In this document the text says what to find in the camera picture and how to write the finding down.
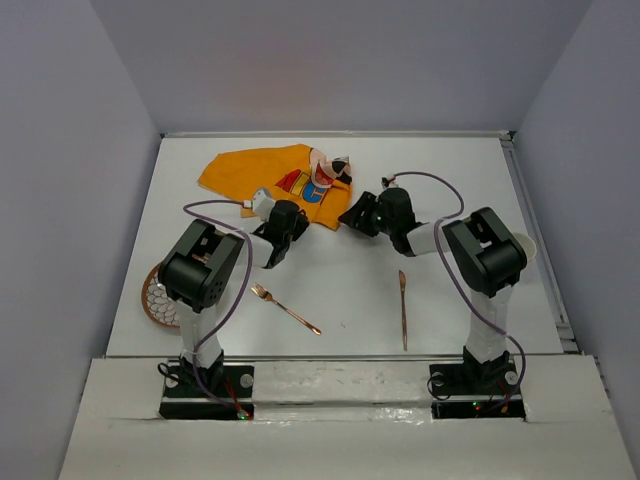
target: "purple cable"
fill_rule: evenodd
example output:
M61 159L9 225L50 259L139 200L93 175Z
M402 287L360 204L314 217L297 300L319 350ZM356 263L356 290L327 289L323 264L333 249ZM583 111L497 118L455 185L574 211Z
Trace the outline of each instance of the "purple cable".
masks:
M204 200L202 202L189 203L184 207L182 207L182 209L184 210L185 213L188 213L192 217L196 217L196 218L199 218L200 220L204 220L205 222L210 222L210 223L213 223L214 225L218 225L219 227L227 228L229 230L237 232L245 240L245 242L247 242L247 252L248 252L247 270L245 271L244 278L242 279L242 285L240 286L240 291L238 291L238 295L236 295L236 299L233 301L233 304L229 308L229 311L227 311L227 314L220 321L220 323L218 323L209 333L207 333L204 337L202 337L202 339L198 343L196 343L195 347L193 348L193 352L192 352L193 375L196 377L196 381L198 382L198 386L200 387L200 390L202 390L202 392L205 395L207 395L209 398L215 400L218 403L221 403L231 408L235 408L235 405L233 403L229 403L226 400L222 400L220 397L217 397L216 395L211 393L209 389L206 387L206 385L204 384L204 382L202 381L202 379L200 378L200 373L198 372L198 349L200 349L200 347L202 347L202 345L204 345L204 343L207 340L213 337L216 333L220 331L222 327L224 327L224 325L229 321L233 313L238 308L238 305L240 304L240 300L242 300L242 296L244 295L244 291L246 290L247 285L249 284L249 276L251 275L251 265L253 264L253 245L251 244L251 237L249 237L249 235L246 232L243 232L242 230L232 225L228 225L219 220L214 220L211 217L208 217L206 215L202 215L200 213L196 213L190 210L193 207L198 207L200 205L211 205L214 203L230 203L233 205L242 205L242 202L235 202L233 200Z
M492 323L491 321L486 319L478 311L478 309L473 305L471 300L469 300L469 297L467 296L466 292L464 291L464 288L460 284L460 281L456 278L456 275L453 272L453 269L451 268L451 265L449 265L447 257L444 254L444 249L442 248L442 244L440 242L440 235L438 235L438 233L440 231L440 226L442 225L442 223L445 220L450 220L452 218L456 218L457 216L462 214L462 212L464 211L464 199L462 198L462 195L460 195L460 192L452 184L450 184L444 178L439 177L437 175L434 175L433 173L408 171L408 172L396 173L394 176L395 177L402 177L402 176L405 176L405 175L419 175L419 176L423 176L423 177L433 178L434 180L437 180L440 183L446 185L449 188L449 190L451 190L456 195L456 197L458 197L458 200L460 201L460 209L456 213L452 213L451 215L445 215L444 217L439 218L436 221L436 223L434 224L434 226L433 226L433 234L435 236L436 249L438 250L438 255L440 255L440 260L442 260L444 268L447 270L447 273L449 274L449 277L451 277L451 281L453 281L453 284L455 285L456 290L458 290L458 293L460 294L460 296L464 300L464 303L467 304L467 306L469 307L471 312L473 312L473 314L476 317L478 317L478 319L482 323L484 323L485 325L489 326L490 328L492 328L495 332L499 333L500 335L504 335L506 338L508 338L511 341L511 343L513 343L516 346L516 348L518 349L518 351L520 352L520 355L522 356L522 367L520 368L520 376L518 376L518 381L513 386L513 391L514 392L518 391L518 389L520 388L520 385L522 384L522 379L524 378L524 373L527 370L527 358L526 358L526 355L524 353L524 348L522 348L522 345L520 345L520 342L518 342L515 338L513 338L511 335L509 335L506 332L506 330L503 330L502 328L498 327L497 325L495 325L494 323ZM500 402L497 405L491 407L491 409L489 409L487 411L495 410L495 409L498 409L498 408L502 407L503 405L505 405L509 401L509 397L510 396L507 396L502 402Z

